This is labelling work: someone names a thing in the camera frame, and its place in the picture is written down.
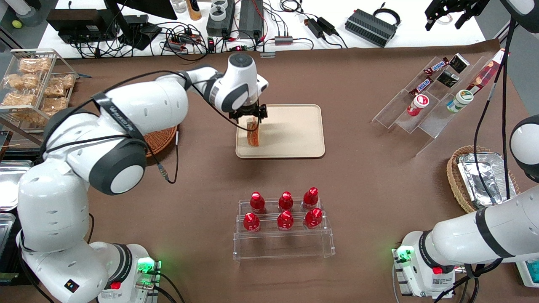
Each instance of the bottle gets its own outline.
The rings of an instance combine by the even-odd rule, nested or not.
[[[294,205],[292,194],[290,194],[288,191],[283,192],[282,196],[279,198],[279,212],[283,212],[285,210],[291,211],[292,205]]]
[[[458,113],[466,105],[473,101],[473,94],[466,89],[459,91],[453,100],[447,103],[447,110],[452,113]]]
[[[260,231],[260,219],[257,215],[248,212],[243,219],[243,227],[245,227],[248,232],[258,232]]]
[[[249,204],[251,205],[251,210],[255,214],[265,214],[266,213],[266,201],[264,198],[262,198],[262,195],[255,191],[251,195],[251,201],[249,201]]]
[[[189,17],[191,20],[200,20],[202,18],[202,13],[198,7],[197,0],[187,0],[187,9],[189,10]]]
[[[281,231],[290,230],[292,226],[294,225],[294,217],[292,217],[292,213],[288,210],[283,211],[278,217],[277,217],[277,228]]]
[[[308,211],[316,207],[318,203],[318,188],[311,187],[304,195],[301,201],[301,211]]]
[[[419,112],[429,105],[429,98],[425,95],[417,95],[413,98],[412,104],[406,109],[410,116],[417,116]]]
[[[315,208],[309,210],[303,219],[303,228],[305,229],[315,229],[318,225],[322,223],[322,210]]]
[[[187,10],[186,0],[170,0],[176,13],[183,13]]]

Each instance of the white jar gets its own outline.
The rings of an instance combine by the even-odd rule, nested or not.
[[[447,110],[452,113],[458,113],[461,109],[463,109],[472,101],[473,94],[470,91],[463,89],[455,95],[453,100],[447,103]]]

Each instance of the red button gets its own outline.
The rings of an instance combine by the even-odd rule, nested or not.
[[[120,289],[120,286],[122,286],[122,284],[120,282],[112,282],[110,284],[110,288],[112,290],[119,290]]]

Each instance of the white table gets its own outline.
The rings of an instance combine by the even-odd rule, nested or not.
[[[280,10],[279,0],[265,0],[266,2],[271,2],[271,5],[274,9]],[[411,46],[452,46],[452,45],[468,45],[474,44],[477,42],[482,42],[485,40],[475,18],[471,18],[467,21],[460,30],[455,29],[454,23],[459,18],[461,13],[453,13],[453,22],[449,25],[441,25],[436,23],[431,31],[427,32],[425,30],[426,17],[425,9],[430,4],[431,0],[386,0],[386,8],[395,10],[401,18],[401,24],[397,29],[395,36],[389,41],[386,47],[411,47]],[[346,41],[348,47],[361,47],[361,48],[371,48],[378,47],[354,34],[347,31],[344,28],[344,24],[348,17],[350,17],[354,10],[359,8],[363,11],[372,13],[380,7],[383,3],[380,1],[350,1],[350,0],[340,0],[340,1],[328,1],[328,0],[304,0],[303,9],[305,13],[312,13],[319,17],[324,17],[327,21],[331,22],[341,34],[342,38]],[[67,9],[68,0],[59,0],[56,6],[57,9]],[[177,14],[179,22],[192,24],[198,28],[203,37],[206,36],[206,23],[208,20],[208,15],[210,11],[210,3],[208,2],[199,2],[199,6],[202,12],[202,18],[198,21],[192,21],[189,18],[187,12]],[[82,8],[96,8],[104,9],[105,4],[101,0],[76,0],[71,4],[72,9],[82,9]],[[239,20],[239,11],[240,4],[236,5],[236,19]],[[133,10],[131,8],[124,8],[122,11],[123,15],[138,15],[141,12]],[[284,19],[289,27],[289,35],[293,38],[309,38],[314,41],[315,49],[334,49],[338,46],[329,45],[324,42],[322,39],[315,39],[311,31],[303,24],[302,20],[305,19],[305,16],[299,15],[297,13],[289,12],[278,12],[278,14]],[[271,20],[269,13],[265,12],[264,17],[268,24],[268,34],[266,39],[273,38],[277,35],[277,25]],[[387,14],[381,13],[378,17],[388,23],[394,23],[394,18]],[[168,22],[171,20],[159,18],[150,15],[149,21],[152,23],[161,23]],[[161,27],[174,27],[177,24],[164,24],[160,25]],[[161,48],[159,42],[164,41],[165,35],[158,35],[156,39],[152,42],[152,49],[154,54],[161,54]],[[335,35],[327,37],[329,42],[332,43],[342,43],[338,37]],[[306,40],[301,40],[301,43],[294,42],[290,46],[275,46],[274,44],[267,43],[266,51],[281,51],[281,50],[305,50],[310,49],[310,42]],[[227,46],[229,48],[236,45],[246,45],[252,46],[252,42],[249,39],[242,39],[238,42],[228,42]],[[45,33],[39,43],[40,49],[52,48],[58,51],[58,53],[64,58],[80,58],[79,52],[72,46],[65,44],[60,37],[58,37],[57,31],[55,31],[50,25],[47,26]],[[105,42],[102,42],[100,48],[107,49],[108,46],[105,45]],[[124,53],[131,49],[130,46],[126,46]],[[145,50],[134,50],[134,56],[151,56],[150,47],[147,47]]]

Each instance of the snickers bar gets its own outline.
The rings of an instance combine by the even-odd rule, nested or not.
[[[432,79],[430,77],[427,77],[427,79],[425,79],[425,81],[423,81],[420,85],[418,85],[416,88],[414,88],[408,94],[416,96],[431,84],[432,84]]]
[[[446,66],[449,64],[449,60],[447,60],[446,57],[444,57],[443,61],[440,61],[439,63],[435,64],[433,67],[427,68],[426,70],[423,70],[427,75],[432,75],[433,73],[440,70],[440,68]]]

